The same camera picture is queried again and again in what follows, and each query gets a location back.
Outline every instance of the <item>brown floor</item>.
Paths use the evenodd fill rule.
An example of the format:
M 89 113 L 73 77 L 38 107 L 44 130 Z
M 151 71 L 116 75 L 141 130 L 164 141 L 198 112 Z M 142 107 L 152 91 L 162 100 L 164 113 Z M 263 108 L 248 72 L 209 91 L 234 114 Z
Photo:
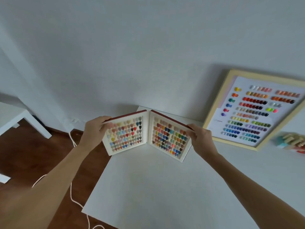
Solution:
M 32 187 L 35 181 L 54 168 L 73 148 L 68 134 L 51 131 L 50 139 L 44 138 L 25 120 L 18 128 L 11 128 L 0 136 L 0 173 L 11 177 L 6 184 L 0 183 L 1 196 Z M 72 132 L 78 144 L 81 134 Z M 72 198 L 84 205 L 93 191 L 110 157 L 103 144 L 93 150 L 84 160 L 72 182 Z M 49 229 L 87 229 L 86 215 L 81 207 L 70 200 L 67 191 Z M 114 228 L 89 216 L 90 228 L 102 224 L 106 229 Z

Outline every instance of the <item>hand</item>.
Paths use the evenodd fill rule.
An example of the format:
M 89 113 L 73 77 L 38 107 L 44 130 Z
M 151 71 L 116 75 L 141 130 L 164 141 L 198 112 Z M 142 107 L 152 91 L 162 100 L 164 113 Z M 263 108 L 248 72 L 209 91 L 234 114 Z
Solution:
M 108 119 L 111 119 L 111 117 L 102 116 L 86 122 L 85 130 L 81 137 L 81 141 L 79 142 L 79 146 L 90 151 L 98 146 L 101 143 L 106 130 L 111 126 L 111 123 L 102 125 L 102 123 Z
M 187 131 L 187 135 L 192 139 L 192 146 L 195 152 L 205 161 L 216 157 L 218 151 L 212 140 L 212 132 L 210 130 L 198 127 L 195 124 L 189 124 L 193 131 Z

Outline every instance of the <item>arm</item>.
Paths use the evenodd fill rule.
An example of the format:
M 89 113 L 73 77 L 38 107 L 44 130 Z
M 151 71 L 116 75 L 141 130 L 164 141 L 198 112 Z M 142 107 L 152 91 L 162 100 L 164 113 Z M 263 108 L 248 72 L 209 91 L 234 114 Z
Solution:
M 63 200 L 82 161 L 101 141 L 107 130 L 103 116 L 88 121 L 78 146 L 0 217 L 2 229 L 47 228 Z
M 303 215 L 248 178 L 218 153 L 211 131 L 194 124 L 189 126 L 195 131 L 188 131 L 188 135 L 196 153 L 224 179 L 260 229 L 305 228 Z

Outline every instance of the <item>framed nail color chart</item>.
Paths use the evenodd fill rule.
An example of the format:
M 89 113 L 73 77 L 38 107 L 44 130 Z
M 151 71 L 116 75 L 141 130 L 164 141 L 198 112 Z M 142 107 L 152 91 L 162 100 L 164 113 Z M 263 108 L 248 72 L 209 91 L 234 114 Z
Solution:
M 109 119 L 111 123 L 103 137 L 109 155 L 114 155 L 145 143 L 182 162 L 192 142 L 186 135 L 192 129 L 157 111 L 143 110 Z
M 213 140 L 259 150 L 305 106 L 305 81 L 230 70 L 204 123 Z

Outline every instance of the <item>white table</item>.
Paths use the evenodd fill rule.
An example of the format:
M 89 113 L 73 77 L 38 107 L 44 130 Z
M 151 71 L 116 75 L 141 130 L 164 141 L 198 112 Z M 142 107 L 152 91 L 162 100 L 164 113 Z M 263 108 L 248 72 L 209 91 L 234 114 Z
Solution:
M 28 112 L 23 108 L 18 108 L 10 104 L 0 102 L 0 135 L 4 134 L 11 127 L 18 127 L 21 119 L 26 119 L 37 131 L 45 138 L 52 135 Z M 0 182 L 6 183 L 10 178 L 0 174 Z
M 215 145 L 239 170 L 305 214 L 305 185 L 303 175 L 298 175 L 305 173 L 305 156 L 272 144 L 264 152 Z M 82 212 L 119 229 L 258 228 L 223 179 L 193 148 L 182 163 L 148 144 L 112 156 Z

